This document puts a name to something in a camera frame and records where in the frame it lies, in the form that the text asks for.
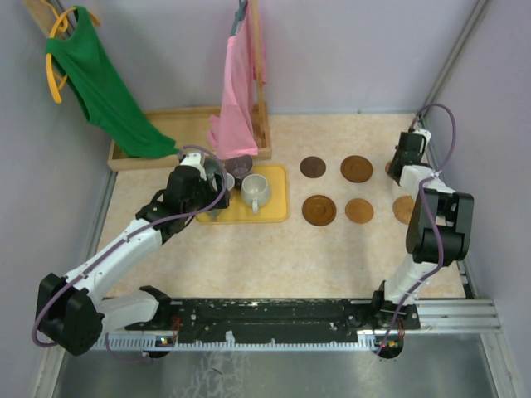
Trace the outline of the cork woven coaster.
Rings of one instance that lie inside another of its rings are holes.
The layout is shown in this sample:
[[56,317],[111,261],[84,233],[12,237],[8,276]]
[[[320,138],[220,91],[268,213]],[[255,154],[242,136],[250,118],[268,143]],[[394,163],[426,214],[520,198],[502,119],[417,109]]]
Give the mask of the cork woven coaster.
[[393,215],[399,222],[408,225],[412,217],[414,206],[415,200],[411,196],[401,196],[397,198],[392,205]]

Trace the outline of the large white mug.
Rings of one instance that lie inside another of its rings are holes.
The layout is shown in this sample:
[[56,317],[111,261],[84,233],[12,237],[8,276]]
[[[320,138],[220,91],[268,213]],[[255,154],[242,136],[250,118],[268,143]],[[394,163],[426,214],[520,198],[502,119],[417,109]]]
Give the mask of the large white mug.
[[251,208],[254,215],[271,199],[268,180],[260,174],[250,174],[241,183],[242,200]]

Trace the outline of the brown ridged wooden coaster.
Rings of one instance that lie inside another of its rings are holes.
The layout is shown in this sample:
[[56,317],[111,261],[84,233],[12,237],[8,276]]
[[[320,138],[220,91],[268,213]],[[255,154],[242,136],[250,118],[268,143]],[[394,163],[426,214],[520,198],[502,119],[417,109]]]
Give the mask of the brown ridged wooden coaster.
[[329,225],[336,217],[337,208],[332,199],[324,195],[308,197],[302,206],[304,219],[313,226]]

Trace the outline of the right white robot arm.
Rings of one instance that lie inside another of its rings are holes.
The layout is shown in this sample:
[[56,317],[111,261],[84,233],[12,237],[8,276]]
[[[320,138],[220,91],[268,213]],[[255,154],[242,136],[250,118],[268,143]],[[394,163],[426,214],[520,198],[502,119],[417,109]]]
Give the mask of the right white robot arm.
[[463,260],[469,250],[474,198],[448,187],[439,172],[422,161],[431,133],[409,129],[400,134],[387,175],[414,199],[403,262],[373,294],[372,321],[391,327],[400,308],[414,304],[426,281]]

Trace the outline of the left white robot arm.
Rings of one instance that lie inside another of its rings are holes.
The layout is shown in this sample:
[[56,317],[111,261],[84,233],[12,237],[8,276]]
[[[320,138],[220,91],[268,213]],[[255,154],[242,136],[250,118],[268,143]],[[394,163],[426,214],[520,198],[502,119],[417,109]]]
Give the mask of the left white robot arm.
[[127,296],[107,298],[106,294],[138,262],[183,231],[193,217],[227,203],[225,170],[203,176],[199,167],[175,167],[167,186],[101,252],[61,277],[50,273],[40,282],[33,343],[59,345],[79,356],[117,329],[140,324],[167,327],[173,310],[170,297],[162,291],[143,286]]

